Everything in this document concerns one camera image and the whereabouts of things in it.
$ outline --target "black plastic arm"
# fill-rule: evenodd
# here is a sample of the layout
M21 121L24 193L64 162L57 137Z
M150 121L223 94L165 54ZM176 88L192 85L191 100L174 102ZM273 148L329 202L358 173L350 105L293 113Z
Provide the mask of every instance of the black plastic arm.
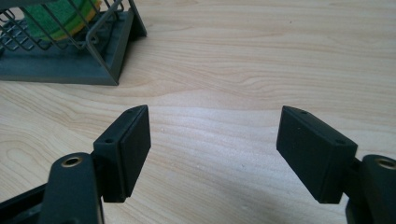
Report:
M52 164L47 185L0 203L0 223L103 223L101 197L130 197L151 147L149 108L122 113L94 142Z
M349 224L396 223L396 161L355 158L358 145L312 114L283 106L276 149L319 203L349 197Z

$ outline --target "black plastic part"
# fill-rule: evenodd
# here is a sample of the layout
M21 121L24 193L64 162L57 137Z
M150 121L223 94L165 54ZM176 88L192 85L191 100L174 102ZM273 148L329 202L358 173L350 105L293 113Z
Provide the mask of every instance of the black plastic part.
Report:
M357 147L312 114L283 106L276 148L318 202L340 202Z
M37 223L46 185L0 203L0 223Z
M361 184L374 223L396 223L396 161L368 155L361 163Z
M346 205L347 224L373 224L373 217L368 208L361 208L351 200Z
M131 196L150 147L146 105L122 113L93 143L92 158L106 203L123 203Z
M70 154L52 164L38 223L103 223L90 154Z

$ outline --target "hole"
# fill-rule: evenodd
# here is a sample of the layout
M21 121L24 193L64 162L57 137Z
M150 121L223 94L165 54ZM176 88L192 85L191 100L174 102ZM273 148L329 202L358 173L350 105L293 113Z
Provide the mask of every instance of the hole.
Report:
M72 157L72 158L69 158L69 159L63 161L62 167L66 167L66 168L73 167L73 166L80 164L81 162L82 162L81 157Z
M375 160L378 165L390 169L390 170L396 170L396 163L394 161L390 161L387 159L376 159Z
M341 144L341 145L344 145L346 143L345 141L340 140L340 139L336 139L335 142L338 144Z

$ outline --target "wire basket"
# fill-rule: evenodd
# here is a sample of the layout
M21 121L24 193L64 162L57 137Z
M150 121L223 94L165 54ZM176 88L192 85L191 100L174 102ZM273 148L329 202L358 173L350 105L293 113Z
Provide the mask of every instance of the wire basket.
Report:
M118 85L123 57L129 40L147 32L134 5L128 0L102 0L94 17L86 20L72 0L68 4L82 21L72 34L49 5L60 0L13 0L0 3L0 79ZM29 6L42 7L57 24L63 39L56 39L35 18ZM43 34L32 35L30 24Z

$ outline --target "wooden table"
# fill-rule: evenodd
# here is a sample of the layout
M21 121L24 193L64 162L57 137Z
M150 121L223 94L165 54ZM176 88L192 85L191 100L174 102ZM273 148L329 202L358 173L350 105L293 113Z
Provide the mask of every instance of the wooden table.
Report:
M118 87L0 82L0 201L47 181L122 111L148 105L152 148L106 223L346 223L276 151L282 105L396 158L394 1L136 1L148 37Z

